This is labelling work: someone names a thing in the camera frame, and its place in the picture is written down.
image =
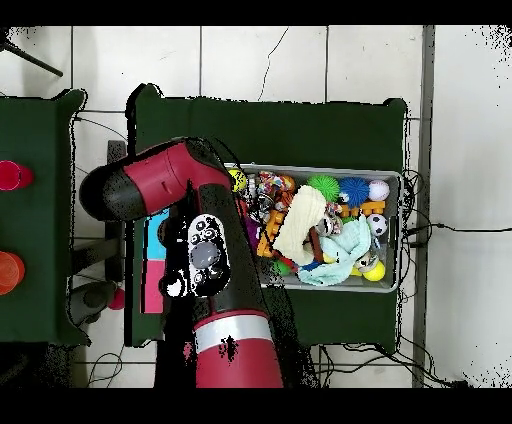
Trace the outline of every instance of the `orange toy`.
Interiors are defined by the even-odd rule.
[[[384,213],[384,208],[386,207],[385,201],[380,202],[365,202],[359,208],[349,209],[347,205],[337,205],[334,208],[334,212],[341,215],[342,218],[346,218],[349,215],[357,216],[359,215],[359,210],[363,210],[364,216],[370,216],[372,213],[376,213],[382,215]]]
[[[258,249],[256,250],[256,254],[258,256],[264,256],[266,258],[272,258],[274,256],[273,250],[269,245],[269,240],[270,242],[274,241],[283,220],[284,213],[276,210],[270,211],[270,219],[267,222],[265,231],[261,232],[260,242],[258,244]]]

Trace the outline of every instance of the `blue spiky ball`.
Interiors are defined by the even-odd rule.
[[[342,178],[340,188],[340,197],[348,203],[350,209],[361,206],[370,194],[370,186],[363,178],[359,177]]]

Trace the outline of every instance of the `plastic bin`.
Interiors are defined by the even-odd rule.
[[[289,175],[295,179],[297,186],[305,184],[306,180],[315,174],[331,175],[337,179],[343,177],[361,177],[367,180],[384,180],[389,185],[390,193],[386,199],[384,216],[388,221],[388,231],[384,237],[380,237],[381,248],[378,252],[379,258],[386,266],[384,278],[378,282],[366,280],[364,277],[350,276],[340,284],[331,286],[315,286],[301,282],[297,276],[288,275],[276,277],[269,271],[270,260],[257,257],[256,262],[260,273],[262,286],[268,284],[283,284],[287,289],[296,290],[328,290],[328,291],[350,291],[365,293],[388,293],[395,290],[400,278],[401,239],[402,239],[402,198],[403,182],[402,176],[392,171],[361,171],[349,169],[331,168],[306,168],[293,166],[273,166],[242,164],[246,174],[256,174],[259,171],[270,171],[276,174]]]

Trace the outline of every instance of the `dark green tablecloth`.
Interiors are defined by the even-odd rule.
[[[171,137],[217,137],[241,163],[402,171],[406,105],[401,99],[384,105],[248,103],[161,98],[153,85],[140,89],[133,95],[138,152]],[[135,225],[134,305],[140,302],[142,225]],[[302,344],[373,342],[393,349],[396,292],[289,290],[289,295]],[[132,320],[134,344],[160,336],[159,316],[134,308]]]
[[[68,319],[70,122],[85,93],[53,100],[0,97],[0,160],[31,168],[32,185],[0,192],[0,250],[19,255],[23,281],[0,296],[0,341],[76,345],[86,335]]]

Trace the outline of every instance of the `tennis ball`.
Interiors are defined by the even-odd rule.
[[[381,261],[377,262],[377,266],[368,272],[363,272],[364,278],[368,281],[380,281],[386,274],[386,267]]]
[[[230,169],[229,173],[235,179],[235,185],[233,186],[233,191],[242,191],[247,185],[247,177],[240,169]]]

